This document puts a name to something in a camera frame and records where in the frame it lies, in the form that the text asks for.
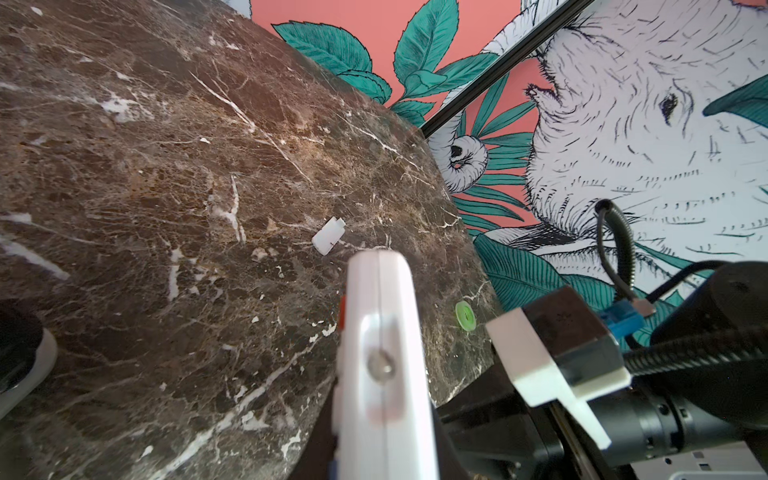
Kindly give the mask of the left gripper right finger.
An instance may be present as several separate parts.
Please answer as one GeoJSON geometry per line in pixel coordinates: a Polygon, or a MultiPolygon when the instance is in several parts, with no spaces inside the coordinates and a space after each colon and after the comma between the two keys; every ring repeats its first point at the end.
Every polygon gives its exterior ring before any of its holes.
{"type": "Polygon", "coordinates": [[[470,475],[461,465],[456,450],[440,421],[437,409],[432,408],[433,431],[440,480],[469,480],[470,475]]]}

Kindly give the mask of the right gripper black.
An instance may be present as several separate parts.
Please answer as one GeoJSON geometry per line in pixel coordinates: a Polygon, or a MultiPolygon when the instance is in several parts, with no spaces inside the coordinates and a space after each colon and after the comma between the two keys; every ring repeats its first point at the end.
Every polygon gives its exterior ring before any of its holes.
{"type": "Polygon", "coordinates": [[[556,402],[529,407],[501,364],[437,408],[470,479],[604,479],[595,445],[556,402]]]}

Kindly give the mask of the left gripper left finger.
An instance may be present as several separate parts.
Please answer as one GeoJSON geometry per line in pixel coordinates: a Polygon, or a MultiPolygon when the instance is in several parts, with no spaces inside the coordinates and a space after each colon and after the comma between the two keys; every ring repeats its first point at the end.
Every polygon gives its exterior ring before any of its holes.
{"type": "Polygon", "coordinates": [[[287,477],[288,480],[328,480],[331,478],[331,464],[334,461],[336,448],[336,437],[332,430],[335,386],[336,384],[333,384],[330,388],[301,455],[287,477]]]}

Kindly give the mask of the white remote control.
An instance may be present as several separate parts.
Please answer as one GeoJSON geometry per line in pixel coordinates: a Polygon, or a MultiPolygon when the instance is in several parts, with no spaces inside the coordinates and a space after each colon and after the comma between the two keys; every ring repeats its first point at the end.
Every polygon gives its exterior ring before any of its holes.
{"type": "Polygon", "coordinates": [[[350,259],[338,330],[336,478],[438,478],[415,289],[400,253],[366,250],[350,259]]]}

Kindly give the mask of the white battery cover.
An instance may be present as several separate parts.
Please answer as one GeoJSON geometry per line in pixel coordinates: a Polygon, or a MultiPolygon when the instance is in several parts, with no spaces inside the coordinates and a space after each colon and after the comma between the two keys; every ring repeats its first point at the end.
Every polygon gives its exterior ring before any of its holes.
{"type": "Polygon", "coordinates": [[[311,239],[315,250],[322,256],[327,255],[344,235],[345,227],[343,219],[332,217],[328,220],[311,239]]]}

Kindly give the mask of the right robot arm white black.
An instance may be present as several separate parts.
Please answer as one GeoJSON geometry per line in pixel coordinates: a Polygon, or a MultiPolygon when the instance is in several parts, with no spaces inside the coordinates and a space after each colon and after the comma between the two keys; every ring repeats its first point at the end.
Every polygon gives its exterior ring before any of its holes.
{"type": "Polygon", "coordinates": [[[436,410],[441,478],[631,479],[735,441],[766,463],[766,264],[695,262],[640,294],[628,221],[594,210],[606,281],[475,239],[505,313],[492,365],[436,410]]]}

